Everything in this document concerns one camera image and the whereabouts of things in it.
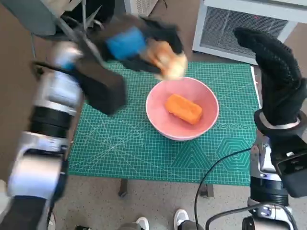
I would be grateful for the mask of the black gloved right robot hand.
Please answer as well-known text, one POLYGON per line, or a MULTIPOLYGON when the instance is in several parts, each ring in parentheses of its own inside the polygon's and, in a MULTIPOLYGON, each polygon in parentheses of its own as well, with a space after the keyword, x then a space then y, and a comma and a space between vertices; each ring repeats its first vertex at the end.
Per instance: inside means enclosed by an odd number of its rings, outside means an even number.
POLYGON ((238 27, 234 35, 240 46, 256 55, 261 70, 262 112, 267 121, 273 126, 296 122, 307 97, 307 80, 292 50, 267 32, 238 27))

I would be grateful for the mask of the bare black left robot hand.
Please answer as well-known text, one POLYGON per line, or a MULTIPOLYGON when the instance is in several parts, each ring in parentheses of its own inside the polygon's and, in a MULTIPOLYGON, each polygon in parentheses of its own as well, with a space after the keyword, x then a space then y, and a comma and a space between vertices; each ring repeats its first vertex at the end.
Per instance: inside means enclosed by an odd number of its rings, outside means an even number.
POLYGON ((177 26, 148 17, 123 15, 99 33, 96 45, 105 61, 116 60, 134 71, 171 78, 170 69, 187 68, 177 26))

